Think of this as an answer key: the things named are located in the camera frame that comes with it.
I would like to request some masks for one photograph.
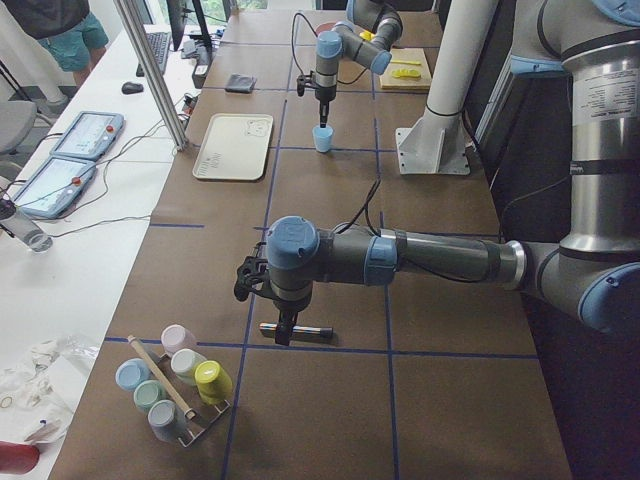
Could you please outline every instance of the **brown tabletop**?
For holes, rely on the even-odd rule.
[[[328,344],[280,347],[258,331],[271,302],[233,297],[235,270],[265,228],[302,215],[320,228],[350,219],[373,181],[370,211],[385,227],[496,238],[481,166],[457,176],[399,174],[396,127],[422,115],[426,94],[382,92],[367,73],[331,103],[334,149],[313,148],[313,92],[295,92],[294,12],[242,12],[224,41],[174,161],[91,373],[52,479],[563,479],[570,478],[517,293],[415,274],[388,288],[316,284],[299,324],[332,326]],[[344,12],[308,12],[312,25]],[[402,13],[401,46],[433,70],[441,31],[431,13]],[[314,67],[303,21],[296,54]],[[340,77],[359,73],[341,62]],[[232,73],[257,77],[248,95]],[[255,182],[199,181],[197,147],[216,113],[269,114],[265,173]],[[128,335],[158,352],[167,325],[189,328],[198,351],[234,381],[233,408],[193,446],[156,440],[131,394],[114,383],[135,357]],[[194,408],[193,388],[180,385]]]

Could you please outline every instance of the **keyboard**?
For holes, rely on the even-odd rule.
[[[147,41],[151,46],[151,51],[156,59],[160,73],[164,74],[167,69],[167,58],[169,57],[169,45],[171,45],[171,32],[147,33]],[[136,77],[144,77],[142,65],[138,64]]]

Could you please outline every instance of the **wooden cutting board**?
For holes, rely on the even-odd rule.
[[[431,71],[421,48],[392,48],[392,61],[384,74],[380,75],[380,88],[383,90],[429,90],[431,87]],[[419,65],[395,63],[398,61],[419,62]],[[395,70],[413,69],[420,72],[420,78],[395,78]]]

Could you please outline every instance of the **table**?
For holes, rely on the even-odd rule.
[[[306,15],[319,25],[343,13]],[[378,176],[370,210],[386,227],[497,232],[472,159],[468,177],[398,173],[393,131],[422,114],[424,94],[382,92],[368,73],[341,86],[329,120],[334,149],[314,150],[317,101],[295,93],[292,16],[230,19],[187,129],[193,146],[173,161],[51,478],[570,478],[518,294],[410,274],[388,288],[316,284],[299,323],[333,326],[337,336],[290,347],[258,332],[277,318],[270,302],[233,298],[235,269],[268,225],[298,214],[331,228],[357,211]],[[437,17],[402,18],[400,44],[424,48],[433,68]],[[314,38],[302,22],[295,43],[300,64],[313,68]],[[359,71],[341,62],[342,79]],[[256,76],[256,90],[225,92],[232,73]],[[197,145],[223,112],[274,117],[259,181],[193,177]],[[113,382],[135,356],[126,337],[160,353],[172,323],[194,332],[198,351],[221,362],[235,387],[233,409],[189,449],[156,440]]]
[[[143,217],[90,228],[54,239],[43,254],[30,252],[20,242],[0,235],[0,293],[4,338],[0,365],[9,368],[33,344],[64,338],[82,339],[100,345],[113,316],[135,257],[149,225],[150,215],[162,191],[174,158],[173,141],[161,120],[146,79],[136,78],[137,59],[126,33],[121,33],[69,103],[50,133],[63,132],[83,110],[122,113],[125,128],[104,159],[115,156],[131,139],[150,135],[109,162],[106,174],[108,193],[91,205],[78,209],[64,221],[43,222],[42,228],[58,235],[105,220]],[[181,107],[185,93],[196,95],[191,72],[194,61],[181,60],[171,53],[165,78],[172,100]],[[125,96],[125,81],[145,86],[141,94]],[[47,158],[56,138],[45,140],[20,174],[27,179]],[[80,204],[91,202],[107,187],[105,165],[87,188]],[[73,385],[70,395],[83,388]],[[66,389],[64,384],[54,388]],[[60,442],[43,449],[37,467],[20,478],[46,478],[60,448]]]

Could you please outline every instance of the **white tray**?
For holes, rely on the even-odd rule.
[[[264,173],[271,115],[218,113],[211,117],[193,176],[200,180],[257,180]]]

